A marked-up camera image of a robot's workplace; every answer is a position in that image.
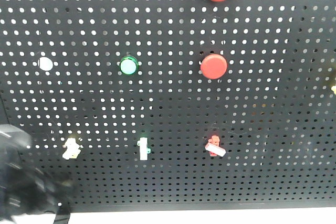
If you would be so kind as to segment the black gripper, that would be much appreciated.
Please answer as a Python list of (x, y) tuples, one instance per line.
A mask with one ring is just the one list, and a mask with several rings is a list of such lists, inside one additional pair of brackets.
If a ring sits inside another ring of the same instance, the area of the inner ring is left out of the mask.
[(68, 204), (74, 183), (68, 174), (51, 174), (24, 164), (20, 152), (32, 143), (25, 131), (1, 124), (1, 220), (14, 216), (55, 214)]

